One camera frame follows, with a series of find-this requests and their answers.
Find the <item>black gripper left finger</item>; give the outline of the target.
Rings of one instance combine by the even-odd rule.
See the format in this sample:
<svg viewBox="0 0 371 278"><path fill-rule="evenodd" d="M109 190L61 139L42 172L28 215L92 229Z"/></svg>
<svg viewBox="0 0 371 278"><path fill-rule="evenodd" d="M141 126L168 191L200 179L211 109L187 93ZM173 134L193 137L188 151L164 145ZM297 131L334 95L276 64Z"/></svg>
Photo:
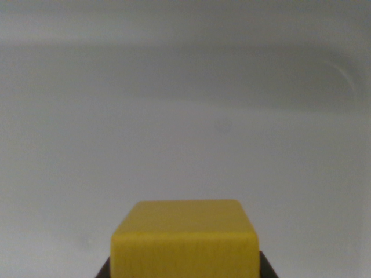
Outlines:
<svg viewBox="0 0 371 278"><path fill-rule="evenodd" d="M110 278L110 257L107 258L95 278Z"/></svg>

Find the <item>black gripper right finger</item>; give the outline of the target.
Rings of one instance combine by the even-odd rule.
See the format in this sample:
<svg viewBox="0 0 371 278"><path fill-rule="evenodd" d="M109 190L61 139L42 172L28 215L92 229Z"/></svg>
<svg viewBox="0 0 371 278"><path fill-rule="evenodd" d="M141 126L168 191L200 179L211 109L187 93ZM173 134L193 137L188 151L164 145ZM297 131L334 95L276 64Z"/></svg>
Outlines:
<svg viewBox="0 0 371 278"><path fill-rule="evenodd" d="M259 278L278 278L276 271L269 263L267 257L264 255L262 251L259 252L260 258L260 274Z"/></svg>

